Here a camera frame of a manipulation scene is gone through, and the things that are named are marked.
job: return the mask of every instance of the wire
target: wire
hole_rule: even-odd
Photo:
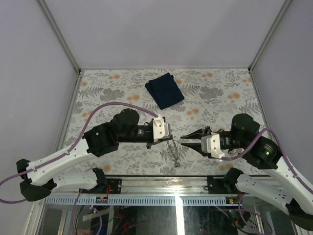
[[[270,129],[270,128],[264,128],[262,131],[260,131],[260,133],[254,138],[254,140],[249,144],[249,146],[248,146],[243,152],[239,153],[237,156],[234,156],[234,157],[222,157],[221,160],[224,160],[224,161],[232,161],[232,160],[235,160],[235,159],[238,159],[238,158],[243,157],[247,152],[249,152],[249,151],[251,150],[251,148],[256,144],[256,142],[259,140],[259,138],[262,136],[262,134],[263,134],[264,132],[266,132],[266,131],[270,132],[270,133],[274,136],[274,138],[275,138],[275,140],[276,140],[276,142],[277,142],[277,144],[278,144],[278,146],[279,146],[279,148],[280,148],[280,150],[281,150],[281,152],[282,152],[283,158],[284,158],[284,160],[285,160],[285,162],[286,162],[288,168],[289,168],[290,171],[293,173],[293,177],[294,177],[294,178],[297,178],[297,180],[300,182],[300,184],[301,184],[307,191],[309,191],[311,194],[313,194],[313,189],[311,189],[311,188],[301,179],[301,177],[298,176],[297,172],[293,169],[293,165],[292,165],[291,162],[289,161],[289,159],[288,159],[288,157],[287,157],[287,155],[286,155],[286,152],[285,152],[285,150],[283,149],[282,144],[281,144],[281,142],[280,142],[279,139],[278,139],[278,136],[277,136],[276,133],[275,133],[272,129]]]
[[[26,170],[26,171],[23,171],[23,172],[21,172],[21,173],[18,173],[18,174],[15,174],[15,175],[12,175],[12,176],[9,176],[9,177],[5,178],[4,180],[2,180],[2,181],[0,182],[0,186],[3,185],[5,182],[7,182],[7,181],[9,181],[9,180],[12,180],[12,179],[17,178],[17,177],[19,177],[19,176],[28,174],[28,173],[30,173],[30,172],[32,172],[32,171],[34,171],[34,170],[38,170],[39,168],[41,168],[41,167],[43,167],[43,166],[45,166],[45,165],[48,165],[48,164],[50,164],[50,163],[52,163],[52,162],[55,162],[55,161],[57,161],[57,160],[63,158],[64,156],[66,156],[69,152],[71,152],[71,151],[76,147],[76,145],[78,144],[78,142],[81,140],[81,138],[82,138],[82,136],[83,136],[83,134],[84,134],[84,132],[85,132],[85,130],[86,130],[86,128],[87,128],[87,126],[88,126],[88,124],[89,124],[91,118],[92,118],[92,116],[93,116],[99,109],[102,109],[102,108],[104,108],[104,107],[106,107],[106,106],[111,106],[111,105],[121,105],[121,106],[131,107],[131,108],[134,108],[134,109],[138,109],[138,110],[144,111],[144,112],[146,112],[146,113],[148,113],[148,114],[151,114],[152,116],[154,116],[154,117],[156,117],[156,118],[158,117],[158,115],[155,114],[154,112],[152,112],[152,111],[150,111],[150,110],[147,110],[147,109],[144,109],[144,108],[141,108],[141,107],[138,107],[138,106],[133,105],[133,104],[127,104],[127,103],[123,103],[123,102],[109,102],[109,103],[102,104],[102,105],[98,106],[97,108],[95,108],[95,109],[92,111],[92,113],[91,113],[90,116],[88,117],[88,119],[87,119],[87,121],[86,121],[86,123],[85,123],[85,125],[84,125],[84,127],[83,127],[83,129],[82,129],[82,131],[81,131],[81,133],[79,134],[78,138],[77,138],[76,141],[71,145],[71,147],[67,150],[67,152],[65,152],[65,153],[61,154],[60,156],[58,156],[58,157],[56,157],[56,158],[54,158],[54,159],[51,159],[51,160],[49,160],[49,161],[47,161],[47,162],[45,162],[45,163],[42,163],[42,164],[40,164],[40,165],[38,165],[38,166],[35,166],[34,169],[29,169],[29,170]],[[3,200],[3,199],[0,198],[0,202],[1,202],[1,203],[5,203],[5,204],[17,204],[17,203],[21,203],[21,202],[25,202],[25,201],[26,201],[26,199],[22,199],[22,200],[18,200],[18,201],[6,201],[6,200]]]
[[[247,193],[244,193],[244,194],[239,198],[239,203],[238,203],[239,215],[240,215],[241,219],[243,220],[243,222],[248,226],[248,228],[251,228],[255,233],[257,233],[257,234],[259,234],[259,235],[272,235],[272,234],[273,234],[273,228],[272,228],[271,224],[270,224],[264,217],[262,217],[260,214],[258,214],[258,216],[259,216],[263,221],[265,221],[265,222],[268,224],[268,226],[269,226],[269,229],[270,229],[270,233],[269,233],[269,234],[262,234],[262,233],[259,233],[255,228],[253,228],[252,226],[250,226],[250,225],[248,224],[248,222],[245,220],[242,211],[246,211],[246,212],[249,212],[249,213],[254,213],[255,215],[257,215],[257,213],[255,213],[255,212],[253,212],[253,211],[241,209],[241,206],[240,206],[240,205],[241,205],[241,203],[242,203],[243,198],[244,198],[245,195],[247,195]]]
[[[72,227],[72,233],[75,234],[75,235],[76,235],[76,231],[75,231],[75,228],[74,228],[74,215],[75,215],[75,211],[76,211],[76,204],[78,202],[78,198],[79,198],[80,194],[82,194],[82,191],[83,190],[81,189],[78,192],[78,195],[77,195],[77,197],[76,197],[76,199],[74,201],[73,208],[72,208],[72,213],[71,213],[71,216],[70,216],[70,224],[71,224],[71,227]],[[91,207],[91,209],[93,209],[95,212],[97,212],[98,215],[99,215],[99,218],[100,218],[100,227],[99,227],[99,230],[98,230],[98,232],[96,234],[96,235],[99,235],[100,232],[101,232],[101,229],[102,229],[102,214],[93,206]]]
[[[262,215],[260,215],[260,214],[258,214],[258,213],[256,213],[256,212],[254,212],[254,211],[240,208],[240,204],[241,204],[241,201],[239,201],[239,206],[238,206],[237,209],[219,209],[219,210],[220,210],[220,211],[224,211],[224,212],[226,212],[226,211],[227,211],[227,212],[229,212],[229,211],[237,211],[237,212],[239,212],[240,217],[241,217],[241,219],[244,221],[244,223],[245,223],[249,228],[251,228],[251,229],[252,229],[256,234],[258,234],[258,235],[272,235],[272,234],[273,234],[273,228],[271,227],[271,224],[266,220],[266,218],[264,218]],[[258,232],[256,229],[254,229],[252,226],[250,226],[250,225],[247,223],[247,221],[244,219],[244,216],[243,216],[242,212],[248,212],[248,213],[250,213],[250,214],[254,214],[254,215],[260,217],[263,221],[265,221],[265,222],[268,224],[269,229],[270,229],[270,233],[269,233],[269,234],[262,234],[262,233]]]
[[[108,185],[108,186],[107,186],[107,199],[109,199],[110,191],[111,191],[111,186]]]

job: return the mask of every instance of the floral tablecloth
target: floral tablecloth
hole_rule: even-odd
[[[169,72],[185,96],[182,102],[160,110],[146,88],[148,80]],[[147,150],[145,144],[121,143],[119,150],[74,166],[69,171],[85,171],[100,167],[106,174],[119,175],[224,175],[236,167],[251,175],[264,174],[244,159],[231,162],[202,157],[178,143],[180,136],[205,126],[213,131],[229,130],[238,113],[247,113],[264,127],[260,106],[246,69],[178,69],[178,70],[85,70],[73,109],[66,145],[75,141],[88,116],[97,106],[120,101],[152,110],[166,117],[177,143],[180,167],[174,167],[173,145],[163,142]],[[125,107],[109,106],[98,111],[88,129],[110,121]],[[139,124],[150,122],[151,116],[139,111]]]

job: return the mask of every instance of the white backdrop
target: white backdrop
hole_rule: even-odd
[[[312,12],[312,0],[293,1],[253,73],[271,128],[313,184]]]
[[[82,68],[248,67],[284,0],[46,0]]]
[[[0,1],[0,181],[16,174],[16,161],[52,153],[75,71],[34,0]],[[20,200],[20,182],[0,198]],[[0,234],[23,234],[32,203],[0,203]]]

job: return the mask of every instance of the folded towel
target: folded towel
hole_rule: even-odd
[[[150,80],[145,87],[161,110],[185,99],[170,73]]]

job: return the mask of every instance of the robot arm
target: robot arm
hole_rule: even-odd
[[[182,143],[182,145],[191,147],[209,158],[228,160],[221,150],[246,149],[258,135],[259,128],[260,125],[251,116],[238,114],[232,120],[230,131],[214,133],[210,127],[206,127],[181,137],[182,139],[199,139],[201,143]],[[295,224],[313,231],[313,196],[297,177],[300,177],[308,187],[313,188],[313,185],[294,167],[297,176],[293,175],[277,144],[261,136],[243,155],[243,158],[274,178],[285,191],[279,191],[279,189],[258,182],[235,168],[230,169],[225,175],[225,186],[233,185],[239,191],[255,195],[271,203],[288,214]]]
[[[52,192],[73,191],[80,188],[87,192],[105,192],[107,181],[103,170],[94,168],[92,171],[79,173],[63,173],[72,166],[96,159],[118,149],[120,142],[146,143],[152,145],[172,139],[170,125],[158,116],[146,125],[138,125],[139,114],[132,109],[125,109],[115,115],[110,122],[100,124],[84,133],[75,148],[69,152],[70,146],[45,158],[17,162],[18,173],[33,169],[22,176],[21,193],[28,201],[37,201]],[[36,169],[60,155],[64,157]]]

